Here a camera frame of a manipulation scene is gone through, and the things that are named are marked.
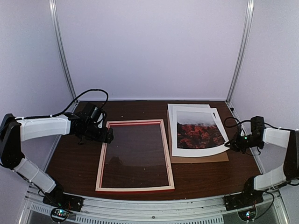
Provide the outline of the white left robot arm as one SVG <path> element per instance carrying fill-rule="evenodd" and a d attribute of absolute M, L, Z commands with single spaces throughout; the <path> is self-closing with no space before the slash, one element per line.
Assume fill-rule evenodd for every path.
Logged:
<path fill-rule="evenodd" d="M 49 194 L 49 200 L 57 207 L 63 207 L 67 203 L 67 196 L 62 193 L 62 186 L 24 155 L 21 144 L 52 135 L 75 135 L 111 143 L 113 130 L 102 125 L 105 118 L 106 112 L 91 103 L 78 113 L 63 112 L 26 118 L 6 114 L 0 126 L 0 162 L 3 167 L 22 175 Z"/>

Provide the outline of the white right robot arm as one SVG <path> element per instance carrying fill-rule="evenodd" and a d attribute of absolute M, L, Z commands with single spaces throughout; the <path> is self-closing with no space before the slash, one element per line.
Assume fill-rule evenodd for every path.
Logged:
<path fill-rule="evenodd" d="M 281 165 L 249 178 L 240 194 L 240 203 L 251 205 L 259 195 L 270 189 L 277 189 L 285 185 L 297 187 L 299 185 L 299 130 L 275 127 L 264 121 L 262 116 L 254 116 L 240 121 L 228 117 L 224 121 L 226 128 L 236 128 L 237 132 L 225 146 L 236 152 L 246 153 L 247 149 L 262 150 L 280 149 Z"/>

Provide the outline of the pink wooden picture frame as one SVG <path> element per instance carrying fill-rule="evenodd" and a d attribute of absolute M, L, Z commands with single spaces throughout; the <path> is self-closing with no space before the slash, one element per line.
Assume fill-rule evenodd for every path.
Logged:
<path fill-rule="evenodd" d="M 173 191 L 175 189 L 172 168 L 171 168 L 170 154 L 169 154 L 169 149 L 168 149 L 168 142 L 167 142 L 163 119 L 109 121 L 109 122 L 107 122 L 107 127 L 113 128 L 114 126 L 156 124 L 156 123 L 160 124 L 160 126 L 161 126 L 161 133 L 162 133 L 162 139 L 163 139 L 163 144 L 164 144 L 164 154 L 165 154 L 165 160 L 166 160 L 166 166 L 167 166 L 167 172 L 168 172 L 169 185 L 164 186 L 164 187 L 152 187 L 152 188 L 123 188 L 123 189 L 103 188 L 101 186 L 101 183 L 102 183 L 102 176 L 103 176 L 105 153 L 106 153 L 106 148 L 108 145 L 108 143 L 104 143 L 101 148 L 97 180 L 96 180 L 96 186 L 95 186 L 95 190 L 97 192 L 107 193 L 107 194 L 135 194 L 135 193 L 167 192 L 167 191 Z"/>

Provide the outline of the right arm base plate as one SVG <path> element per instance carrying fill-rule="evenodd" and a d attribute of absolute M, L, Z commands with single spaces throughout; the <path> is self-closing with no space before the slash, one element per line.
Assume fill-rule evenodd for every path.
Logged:
<path fill-rule="evenodd" d="M 236 195 L 224 196 L 223 200 L 226 207 L 226 211 L 231 211 L 254 206 L 257 203 L 262 203 L 263 196 L 245 195 L 241 193 Z"/>

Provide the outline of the red landscape photo print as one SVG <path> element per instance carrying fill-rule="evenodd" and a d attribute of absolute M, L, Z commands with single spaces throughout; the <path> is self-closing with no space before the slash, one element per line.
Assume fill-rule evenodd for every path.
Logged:
<path fill-rule="evenodd" d="M 176 110 L 176 124 L 178 149 L 211 149 L 228 141 L 216 109 Z"/>

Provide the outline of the brown backing board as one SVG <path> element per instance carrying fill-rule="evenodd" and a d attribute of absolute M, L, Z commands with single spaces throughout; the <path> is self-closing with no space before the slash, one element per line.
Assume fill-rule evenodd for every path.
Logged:
<path fill-rule="evenodd" d="M 195 164 L 195 163 L 212 163 L 212 162 L 227 162 L 229 161 L 228 155 L 226 152 L 206 156 L 206 157 L 178 157 L 172 156 L 172 136 L 171 136 L 171 125 L 170 118 L 167 112 L 167 126 L 168 126 L 168 146 L 169 146 L 169 154 L 170 160 L 172 164 Z"/>

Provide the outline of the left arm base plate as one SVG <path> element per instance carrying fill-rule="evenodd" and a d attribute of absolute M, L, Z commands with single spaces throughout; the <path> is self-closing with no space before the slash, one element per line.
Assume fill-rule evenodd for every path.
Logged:
<path fill-rule="evenodd" d="M 58 196 L 46 194 L 43 198 L 43 203 L 55 206 L 68 211 L 80 212 L 83 206 L 84 199 L 80 196 L 61 194 Z"/>

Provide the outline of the clear acrylic sheet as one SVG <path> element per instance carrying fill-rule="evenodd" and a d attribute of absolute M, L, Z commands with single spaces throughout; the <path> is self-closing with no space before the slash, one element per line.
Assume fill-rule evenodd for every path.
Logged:
<path fill-rule="evenodd" d="M 103 188 L 152 188 L 169 185 L 160 124 L 114 126 L 107 145 Z"/>

